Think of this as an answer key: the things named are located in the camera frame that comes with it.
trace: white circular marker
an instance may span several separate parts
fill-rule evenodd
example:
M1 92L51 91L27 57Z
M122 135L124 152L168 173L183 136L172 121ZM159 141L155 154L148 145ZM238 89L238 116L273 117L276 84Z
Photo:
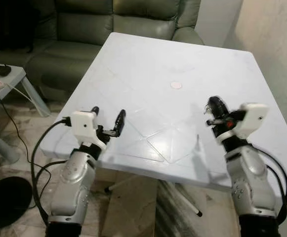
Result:
M182 83L178 82L178 81L172 81L169 84L173 89L180 89L182 88Z

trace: black round base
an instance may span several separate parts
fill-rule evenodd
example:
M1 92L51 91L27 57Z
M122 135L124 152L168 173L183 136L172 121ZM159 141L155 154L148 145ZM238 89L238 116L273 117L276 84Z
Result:
M0 228L17 221L28 209L32 197L31 184L20 177L0 180Z

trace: white wall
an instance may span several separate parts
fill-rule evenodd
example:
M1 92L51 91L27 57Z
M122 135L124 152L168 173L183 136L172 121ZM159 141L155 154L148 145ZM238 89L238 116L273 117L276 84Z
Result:
M201 1L195 30L206 45L222 47L242 1Z
M254 54L287 123L287 0L244 0L224 46Z

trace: table leg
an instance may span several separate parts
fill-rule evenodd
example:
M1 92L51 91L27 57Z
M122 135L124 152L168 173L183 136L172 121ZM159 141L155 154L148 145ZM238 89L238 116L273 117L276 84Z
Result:
M24 77L21 80L21 83L23 87L25 88L26 92L28 93L29 97L34 101L35 107L38 110L39 114L42 117L47 117L51 114L49 108L47 105L44 103L44 101L41 99L39 94L36 92L35 88L33 85L31 85L30 81L27 79L27 77Z
M2 139L0 139L0 154L10 163L15 163L19 159L19 155Z

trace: sofa backrest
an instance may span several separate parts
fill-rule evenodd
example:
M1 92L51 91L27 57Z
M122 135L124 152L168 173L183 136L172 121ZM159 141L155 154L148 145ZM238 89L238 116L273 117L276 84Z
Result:
M34 1L44 3L49 10L52 8L50 3L53 0ZM170 40L177 28L195 27L200 2L201 0L55 0L55 34L58 40L97 45L102 45L111 32ZM49 30L53 29L54 18L50 14L45 15L50 19L42 22L49 26Z

